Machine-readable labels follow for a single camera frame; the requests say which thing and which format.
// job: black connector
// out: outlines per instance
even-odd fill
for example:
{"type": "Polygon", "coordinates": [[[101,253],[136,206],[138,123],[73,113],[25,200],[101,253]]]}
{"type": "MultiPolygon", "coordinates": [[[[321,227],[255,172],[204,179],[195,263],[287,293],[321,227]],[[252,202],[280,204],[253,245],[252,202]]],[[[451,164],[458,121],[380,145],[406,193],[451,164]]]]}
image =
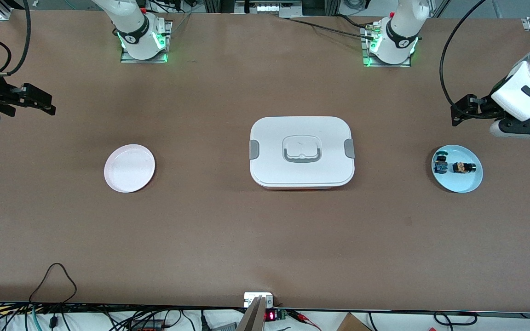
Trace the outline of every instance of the black connector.
{"type": "Polygon", "coordinates": [[[204,310],[202,310],[202,331],[210,331],[210,326],[208,325],[208,321],[206,321],[206,316],[204,315],[204,310]]]}
{"type": "Polygon", "coordinates": [[[48,327],[51,329],[54,329],[58,325],[58,318],[57,316],[52,316],[50,318],[50,322],[48,322],[48,327]]]}

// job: white plate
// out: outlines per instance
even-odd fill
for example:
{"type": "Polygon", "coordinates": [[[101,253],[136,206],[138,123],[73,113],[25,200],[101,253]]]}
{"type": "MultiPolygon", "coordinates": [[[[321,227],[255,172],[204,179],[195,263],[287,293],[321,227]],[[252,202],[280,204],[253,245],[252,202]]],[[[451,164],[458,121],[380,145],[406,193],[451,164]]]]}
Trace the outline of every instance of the white plate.
{"type": "Polygon", "coordinates": [[[482,163],[480,163],[478,157],[472,153],[471,150],[459,145],[446,145],[439,148],[435,155],[433,155],[431,172],[433,172],[433,176],[435,176],[435,179],[439,184],[444,188],[457,193],[467,193],[475,190],[480,186],[480,183],[484,178],[484,169],[482,168],[482,163]],[[433,170],[435,161],[437,160],[437,153],[439,152],[448,153],[446,174],[437,174],[433,170]],[[475,163],[476,171],[468,174],[456,174],[453,172],[453,164],[457,162],[475,163]]]}
{"type": "Polygon", "coordinates": [[[105,181],[122,193],[135,192],[153,178],[155,160],[153,153],[141,145],[126,145],[114,151],[105,162],[105,181]]]}

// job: light blue plate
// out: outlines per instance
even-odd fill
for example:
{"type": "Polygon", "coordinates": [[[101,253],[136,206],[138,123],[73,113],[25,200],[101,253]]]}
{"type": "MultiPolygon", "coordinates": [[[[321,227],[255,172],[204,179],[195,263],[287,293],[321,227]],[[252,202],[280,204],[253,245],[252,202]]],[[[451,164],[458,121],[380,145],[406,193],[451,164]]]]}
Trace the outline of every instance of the light blue plate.
{"type": "Polygon", "coordinates": [[[457,193],[467,193],[475,190],[480,186],[480,183],[484,178],[484,170],[478,157],[472,153],[471,150],[459,145],[446,145],[439,148],[435,155],[433,155],[431,172],[433,172],[433,176],[435,176],[435,179],[439,184],[444,188],[457,193]],[[437,174],[433,171],[438,152],[448,153],[446,174],[437,174]],[[475,163],[477,169],[469,174],[456,174],[453,172],[453,163],[457,162],[475,163]]]}

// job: table surface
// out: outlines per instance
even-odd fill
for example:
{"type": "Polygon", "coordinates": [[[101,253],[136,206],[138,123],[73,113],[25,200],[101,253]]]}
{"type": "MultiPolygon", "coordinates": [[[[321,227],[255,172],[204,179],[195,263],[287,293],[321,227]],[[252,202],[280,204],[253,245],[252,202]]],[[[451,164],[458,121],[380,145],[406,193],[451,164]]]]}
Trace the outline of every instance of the table surface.
{"type": "MultiPolygon", "coordinates": [[[[0,23],[12,65],[24,23],[0,23]]],[[[0,300],[26,300],[62,262],[74,302],[238,306],[271,291],[286,307],[530,312],[530,140],[495,138],[491,121],[451,127],[438,63],[455,23],[427,21],[412,68],[366,68],[356,38],[193,14],[168,63],[127,65],[103,12],[32,12],[28,58],[8,82],[52,94],[57,115],[18,109],[0,123],[0,300]],[[250,128],[277,115],[344,119],[351,182],[253,182],[250,128]],[[131,143],[153,151],[156,174],[122,194],[103,167],[131,143]],[[429,161],[446,144],[480,157],[476,191],[434,181],[429,161]]],[[[445,63],[452,98],[488,94],[529,50],[518,20],[467,21],[445,63]]],[[[57,268],[35,299],[70,292],[57,268]]]]}

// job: small toy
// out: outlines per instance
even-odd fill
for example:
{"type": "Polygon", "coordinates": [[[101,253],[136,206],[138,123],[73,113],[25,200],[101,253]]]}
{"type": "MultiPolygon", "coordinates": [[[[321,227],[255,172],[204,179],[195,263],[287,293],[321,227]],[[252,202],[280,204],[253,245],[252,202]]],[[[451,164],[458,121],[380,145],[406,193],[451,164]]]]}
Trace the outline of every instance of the small toy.
{"type": "Polygon", "coordinates": [[[474,171],[476,171],[475,163],[458,162],[453,164],[453,172],[456,174],[468,174],[474,171]]]}
{"type": "Polygon", "coordinates": [[[437,174],[447,173],[447,155],[449,155],[447,152],[437,152],[437,160],[435,161],[435,168],[433,169],[437,174]]]}

